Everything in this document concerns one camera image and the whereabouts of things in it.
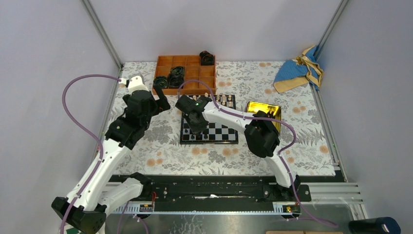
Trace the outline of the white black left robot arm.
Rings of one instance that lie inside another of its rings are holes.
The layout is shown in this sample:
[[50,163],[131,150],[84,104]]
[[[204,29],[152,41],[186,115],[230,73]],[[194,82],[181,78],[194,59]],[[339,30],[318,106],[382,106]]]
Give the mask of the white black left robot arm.
[[149,179],[140,173],[132,174],[107,195],[102,192],[120,160],[144,136],[152,117],[170,109],[162,89],[155,87],[155,91],[158,99],[145,85],[128,88],[123,96],[126,108],[109,125],[92,164],[65,197],[58,196],[51,204],[63,225],[70,224],[85,234],[102,234],[107,216],[115,209],[132,198],[149,198]]

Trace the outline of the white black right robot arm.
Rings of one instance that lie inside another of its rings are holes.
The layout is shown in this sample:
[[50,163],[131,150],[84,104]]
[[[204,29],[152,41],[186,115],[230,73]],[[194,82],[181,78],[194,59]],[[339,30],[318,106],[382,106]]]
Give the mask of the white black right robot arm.
[[196,135],[202,134],[211,122],[243,134],[250,152],[263,158],[274,174],[280,186],[281,198],[291,201],[299,194],[300,177],[281,156],[280,133],[273,124],[276,120],[266,112],[241,112],[218,104],[208,97],[193,100],[186,95],[178,98],[175,106],[182,112],[190,130]]

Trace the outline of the gold tin of black pieces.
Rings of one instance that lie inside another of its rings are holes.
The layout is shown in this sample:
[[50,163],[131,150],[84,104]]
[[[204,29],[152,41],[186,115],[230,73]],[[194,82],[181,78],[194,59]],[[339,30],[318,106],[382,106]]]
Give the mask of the gold tin of black pieces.
[[[252,116],[255,116],[257,112],[265,112],[264,114],[259,114],[258,117],[270,117],[273,119],[281,120],[282,118],[282,111],[281,107],[278,105],[268,104],[268,103],[261,103],[255,101],[249,101],[246,106],[246,112],[252,113]],[[265,125],[259,122],[259,120],[251,120],[252,125],[257,128],[259,132],[265,131]],[[281,132],[281,124],[278,122],[271,122],[275,129],[277,130],[277,135],[280,135]]]

